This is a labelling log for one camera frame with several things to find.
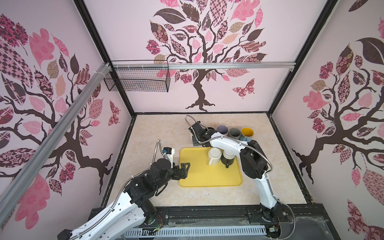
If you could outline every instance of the cable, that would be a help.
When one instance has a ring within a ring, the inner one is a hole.
[[[268,174],[269,174],[270,172],[273,171],[273,166],[272,166],[272,163],[267,159],[267,157],[264,156],[264,154],[262,154],[262,153],[261,153],[260,151],[258,151],[257,149],[255,149],[255,148],[253,148],[253,147],[251,147],[251,146],[248,146],[247,144],[244,144],[244,143],[242,143],[242,142],[239,141],[239,140],[236,140],[236,139],[233,139],[233,138],[224,136],[224,135],[221,135],[221,136],[219,136],[219,137],[214,137],[214,138],[211,138],[211,139],[209,139],[209,140],[200,142],[200,141],[198,140],[197,136],[196,136],[195,130],[194,130],[194,129],[192,128],[192,126],[189,124],[189,122],[188,122],[188,120],[187,120],[187,117],[192,118],[192,119],[195,121],[195,123],[196,123],[197,121],[196,121],[196,119],[194,119],[191,115],[188,115],[188,114],[184,117],[184,119],[185,119],[185,121],[187,122],[188,126],[192,129],[192,132],[193,132],[193,134],[194,134],[194,136],[195,136],[195,138],[196,138],[196,141],[197,141],[198,143],[200,143],[200,144],[204,144],[204,143],[210,142],[210,141],[215,140],[215,139],[219,139],[219,138],[223,139],[223,138],[226,138],[226,139],[230,139],[230,140],[232,140],[232,141],[234,141],[234,142],[236,142],[236,143],[238,143],[238,144],[240,144],[240,145],[242,145],[242,146],[244,146],[244,147],[247,147],[247,148],[253,150],[254,152],[256,152],[257,154],[259,154],[260,156],[262,156],[262,157],[266,160],[267,164],[268,164],[269,167],[271,168],[270,170],[268,170],[268,171],[265,173],[265,178],[266,178],[266,181],[267,181],[267,183],[268,183],[269,190],[271,191],[272,196],[276,199],[277,202],[279,202],[280,204],[282,204],[282,205],[286,206],[287,208],[289,208],[289,210],[290,210],[291,213],[292,213],[292,217],[293,217],[293,229],[292,229],[291,233],[290,233],[288,236],[283,237],[283,238],[270,238],[270,239],[271,239],[271,240],[285,240],[285,239],[288,239],[289,237],[291,237],[292,234],[293,234],[293,232],[295,231],[295,228],[296,228],[295,214],[293,213],[293,210],[291,209],[291,207],[288,206],[287,204],[283,203],[282,201],[280,201],[280,200],[275,196],[275,193],[273,192],[272,185],[271,185],[271,182],[269,181],[269,177],[268,177]]]

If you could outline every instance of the tree mural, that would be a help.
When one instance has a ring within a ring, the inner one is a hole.
[[[229,0],[236,5],[232,15],[227,11],[227,0],[188,0],[188,3],[177,0],[160,0],[171,8],[164,8],[154,16],[162,17],[167,24],[161,25],[150,21],[155,40],[149,40],[147,49],[155,56],[155,63],[169,60],[171,63],[228,63],[259,62],[266,54],[254,53],[266,44],[255,42],[263,29],[257,29],[263,19],[261,8],[254,11],[260,0]],[[191,83],[198,94],[198,99],[188,108],[214,106],[205,99],[202,81],[216,81],[218,75],[225,81],[249,73],[247,69],[228,69],[226,74],[217,69],[170,70],[183,83]],[[248,82],[245,88],[234,88],[233,91],[244,97],[253,93],[254,81]]]
[[[374,142],[384,144],[384,73],[364,68],[365,61],[377,64],[378,68],[384,65],[384,43],[376,38],[358,41],[362,43],[364,58],[354,55],[348,45],[336,62],[336,73],[333,73],[332,62],[320,68],[321,80],[316,81],[311,86],[314,91],[303,98],[307,107],[315,110],[308,117],[313,120],[313,130],[317,132],[313,149],[307,156],[292,150],[301,159],[301,174],[305,168],[313,183],[311,168],[319,152],[326,144],[336,144],[333,154],[340,154],[340,164],[349,159],[354,163],[351,176],[356,185],[360,183],[362,171],[356,162],[359,152],[366,166],[362,178],[364,185],[384,205],[384,177],[373,171],[384,170],[384,150],[371,145]]]

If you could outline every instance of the pink wall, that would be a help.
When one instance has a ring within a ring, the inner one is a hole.
[[[273,115],[341,239],[384,236],[382,9],[341,1]]]
[[[12,1],[1,14],[3,193],[102,60],[72,1]],[[0,238],[55,239],[85,222],[100,205],[129,121],[119,94],[102,82],[1,226]]]

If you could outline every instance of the dark brown leaf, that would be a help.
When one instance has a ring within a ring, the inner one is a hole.
[[[357,137],[365,137],[370,134],[376,127],[362,127],[357,132]]]
[[[371,62],[384,65],[384,43],[376,38],[362,38],[358,40],[362,43],[362,55]]]
[[[153,16],[156,15],[159,15],[160,17],[164,18],[165,21],[171,24],[182,23],[186,20],[185,17],[179,11],[173,8],[161,9],[157,11]]]

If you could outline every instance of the wire basket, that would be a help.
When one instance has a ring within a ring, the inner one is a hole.
[[[118,91],[120,81],[124,91],[168,92],[170,76],[168,61],[126,60],[112,61],[114,71],[109,72],[104,82],[109,91]]]

